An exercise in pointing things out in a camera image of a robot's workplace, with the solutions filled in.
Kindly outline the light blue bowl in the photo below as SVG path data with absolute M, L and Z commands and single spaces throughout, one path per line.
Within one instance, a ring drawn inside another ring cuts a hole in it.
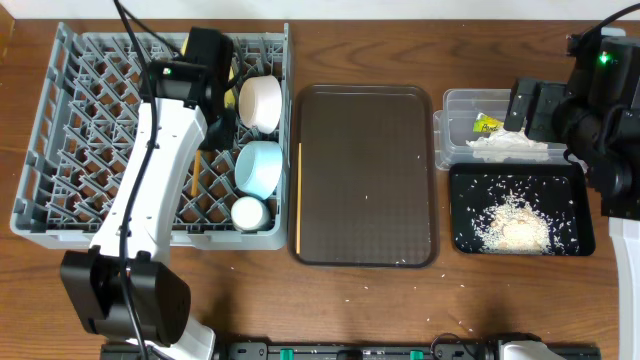
M 252 141 L 242 148 L 234 177 L 240 191 L 266 200 L 276 190 L 282 170 L 283 154 L 278 143 Z

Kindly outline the white pink bowl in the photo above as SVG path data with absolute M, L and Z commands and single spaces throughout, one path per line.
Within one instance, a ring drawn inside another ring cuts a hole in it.
M 282 90 L 272 75 L 247 79 L 240 90 L 239 116 L 244 126 L 264 134 L 273 133 L 282 113 Z

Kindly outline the white green cup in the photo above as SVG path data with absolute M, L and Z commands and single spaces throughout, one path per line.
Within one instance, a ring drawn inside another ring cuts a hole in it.
M 271 216 L 264 203 L 254 197 L 245 196 L 234 202 L 231 219 L 238 231 L 253 232 L 266 230 Z

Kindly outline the yellow plate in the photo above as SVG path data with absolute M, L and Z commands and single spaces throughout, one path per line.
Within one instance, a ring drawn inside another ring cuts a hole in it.
M 182 55 L 186 54 L 187 44 L 188 44 L 188 37 L 186 37 L 182 43 L 182 46 L 181 46 Z M 225 92 L 224 105 L 226 108 L 231 108 L 231 109 L 234 109 L 236 107 L 236 98 L 232 89 Z

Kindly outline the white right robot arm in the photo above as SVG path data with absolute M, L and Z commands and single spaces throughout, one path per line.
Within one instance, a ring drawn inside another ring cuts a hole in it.
M 619 282 L 619 356 L 639 356 L 639 40 L 596 27 L 567 39 L 565 83 L 516 80 L 504 122 L 537 142 L 565 145 L 587 166 L 609 219 Z

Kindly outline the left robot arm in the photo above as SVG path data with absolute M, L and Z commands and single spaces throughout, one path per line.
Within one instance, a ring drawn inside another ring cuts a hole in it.
M 170 241 L 196 152 L 233 146 L 233 53 L 228 36 L 194 27 L 182 56 L 141 64 L 138 129 L 115 200 L 88 251 L 66 252 L 60 266 L 84 330 L 132 341 L 143 359 L 214 353 L 214 331 L 191 316 L 190 288 L 169 268 Z

